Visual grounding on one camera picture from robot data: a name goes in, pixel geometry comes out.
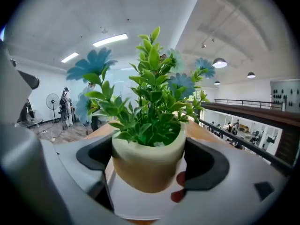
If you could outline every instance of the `artificial flower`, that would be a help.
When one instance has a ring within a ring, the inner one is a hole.
[[[67,71],[67,80],[80,80],[83,78],[83,75],[88,73],[100,75],[106,66],[114,65],[117,62],[116,60],[110,60],[111,56],[112,51],[106,47],[102,48],[98,54],[96,50],[90,51],[88,54],[88,61],[81,59],[76,62],[75,67],[72,67]]]
[[[79,121],[82,122],[85,126],[91,121],[91,116],[88,115],[91,99],[90,97],[85,96],[86,93],[92,91],[91,87],[83,89],[78,95],[78,102],[75,108],[75,115],[79,116]]]
[[[182,92],[180,99],[188,98],[196,91],[194,88],[195,83],[192,82],[192,78],[188,77],[185,73],[182,75],[177,73],[176,76],[171,76],[170,80],[168,80],[168,84],[173,95],[175,94],[176,89],[186,87],[186,89]]]
[[[173,54],[173,62],[175,66],[170,69],[171,73],[182,73],[186,69],[185,62],[183,61],[181,54],[174,49],[170,49],[166,52],[167,56],[170,57]]]
[[[216,74],[215,67],[211,65],[211,63],[203,58],[196,59],[195,61],[196,68],[200,69],[208,69],[207,73],[204,73],[206,78],[213,78]]]

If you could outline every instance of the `railing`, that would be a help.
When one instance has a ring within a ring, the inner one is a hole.
[[[247,141],[245,141],[244,139],[241,139],[227,131],[224,131],[221,128],[218,128],[206,121],[203,121],[201,119],[199,119],[200,123],[205,124],[206,126],[212,128],[215,131],[218,131],[219,133],[223,134],[224,136],[227,136],[229,138],[231,138],[233,141],[243,145],[244,147],[250,149],[251,151],[253,151],[254,153],[258,154],[259,156],[263,157],[264,159],[268,160],[269,162],[272,163],[272,165],[275,165],[277,168],[279,168],[280,170],[282,170],[282,172],[285,175],[290,175],[293,171],[293,167],[291,165],[289,165],[288,163],[286,163],[285,161],[277,158],[276,156],[269,154],[268,152],[266,152],[264,149],[261,149],[259,147],[257,147],[256,145],[253,145]]]
[[[285,103],[263,102],[263,101],[251,101],[251,100],[233,100],[233,99],[214,99],[215,103],[229,104],[229,105],[242,105],[250,107],[259,107],[267,109],[282,110],[285,109]]]

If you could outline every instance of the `white pot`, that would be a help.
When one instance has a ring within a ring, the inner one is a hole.
[[[116,173],[130,186],[157,193],[170,186],[182,158],[186,125],[177,138],[164,147],[149,147],[112,138],[112,160]]]

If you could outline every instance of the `electric fan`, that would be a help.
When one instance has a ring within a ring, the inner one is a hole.
[[[59,121],[56,121],[54,110],[56,108],[58,108],[58,106],[60,105],[60,98],[56,94],[51,93],[46,98],[46,104],[47,104],[47,107],[49,107],[49,109],[53,110],[53,115],[54,115],[53,123],[59,122]]]

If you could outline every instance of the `wooden floor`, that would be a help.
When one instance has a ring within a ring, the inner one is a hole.
[[[32,127],[31,130],[37,134],[39,139],[51,140],[55,137],[53,144],[59,143],[69,143],[81,140],[86,137],[86,132],[88,131],[88,135],[93,131],[90,126],[85,127],[82,123],[77,122],[72,127],[66,127],[66,130],[63,130],[62,123],[44,123],[39,125],[39,127]]]

